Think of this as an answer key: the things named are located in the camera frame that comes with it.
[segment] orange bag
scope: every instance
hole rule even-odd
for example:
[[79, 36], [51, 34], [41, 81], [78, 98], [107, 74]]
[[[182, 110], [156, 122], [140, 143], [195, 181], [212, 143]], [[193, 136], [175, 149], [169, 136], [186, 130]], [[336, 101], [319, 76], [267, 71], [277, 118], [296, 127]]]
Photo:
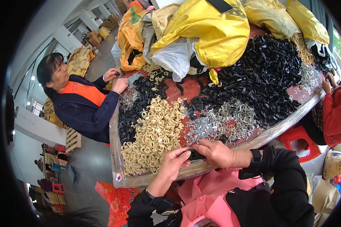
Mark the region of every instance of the orange bag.
[[134, 200], [139, 190], [137, 188], [114, 188], [112, 183], [96, 182], [95, 190], [109, 203], [110, 215], [108, 227], [120, 227], [127, 223], [127, 212], [130, 203]]
[[120, 22], [117, 44], [122, 50], [120, 64], [123, 71], [140, 70], [146, 63], [143, 54], [138, 54], [130, 65], [127, 59], [133, 49], [143, 52], [144, 44], [139, 31], [139, 23], [141, 18], [148, 12], [149, 10], [133, 4]]

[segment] red shirt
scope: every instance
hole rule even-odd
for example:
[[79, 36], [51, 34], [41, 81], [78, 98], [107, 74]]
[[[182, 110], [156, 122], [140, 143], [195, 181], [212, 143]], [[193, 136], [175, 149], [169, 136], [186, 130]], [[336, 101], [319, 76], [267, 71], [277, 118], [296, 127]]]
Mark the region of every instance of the red shirt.
[[341, 143], [341, 89], [323, 99], [323, 135], [329, 146]]
[[64, 89], [60, 92], [61, 94], [64, 93], [75, 93], [79, 94], [91, 102], [95, 103], [98, 107], [101, 106], [102, 102], [106, 98], [106, 95], [101, 93], [96, 87], [89, 86], [85, 84], [81, 84], [78, 82], [68, 81], [67, 85]]

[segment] navy jacket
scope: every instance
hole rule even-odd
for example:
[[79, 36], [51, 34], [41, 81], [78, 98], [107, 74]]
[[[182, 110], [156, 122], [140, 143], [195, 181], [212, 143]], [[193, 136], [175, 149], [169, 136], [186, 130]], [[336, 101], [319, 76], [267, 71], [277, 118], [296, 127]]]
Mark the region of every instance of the navy jacket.
[[102, 76], [94, 82], [78, 75], [70, 75], [69, 80], [94, 86], [107, 96], [101, 106], [98, 107], [79, 94], [56, 92], [52, 99], [56, 115], [65, 125], [73, 128], [81, 135], [99, 142], [110, 143], [109, 121], [120, 95], [103, 89], [107, 83], [104, 82]]

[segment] window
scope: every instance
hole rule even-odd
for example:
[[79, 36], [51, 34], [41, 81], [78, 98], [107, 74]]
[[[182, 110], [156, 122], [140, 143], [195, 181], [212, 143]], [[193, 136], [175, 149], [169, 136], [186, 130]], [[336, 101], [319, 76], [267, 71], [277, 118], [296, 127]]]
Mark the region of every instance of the window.
[[33, 101], [33, 105], [32, 105], [32, 113], [39, 116], [39, 114], [42, 112], [42, 108], [43, 108], [43, 105], [40, 104], [39, 102], [37, 101]]
[[341, 68], [341, 36], [335, 28], [333, 28], [333, 55]]

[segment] black hair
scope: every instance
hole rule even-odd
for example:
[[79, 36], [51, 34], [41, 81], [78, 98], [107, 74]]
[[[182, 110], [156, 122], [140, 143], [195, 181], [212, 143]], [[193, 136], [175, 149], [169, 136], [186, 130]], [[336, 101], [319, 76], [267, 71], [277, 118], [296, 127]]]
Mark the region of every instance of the black hair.
[[83, 208], [73, 212], [64, 212], [63, 214], [45, 214], [39, 220], [44, 227], [100, 227], [102, 224], [95, 217], [97, 213], [99, 212], [93, 210], [93, 208]]
[[44, 93], [53, 99], [54, 95], [57, 93], [53, 88], [47, 88], [46, 84], [52, 81], [53, 73], [58, 69], [58, 67], [63, 63], [64, 58], [61, 53], [51, 53], [45, 56], [39, 63], [37, 67], [37, 79], [42, 85]]

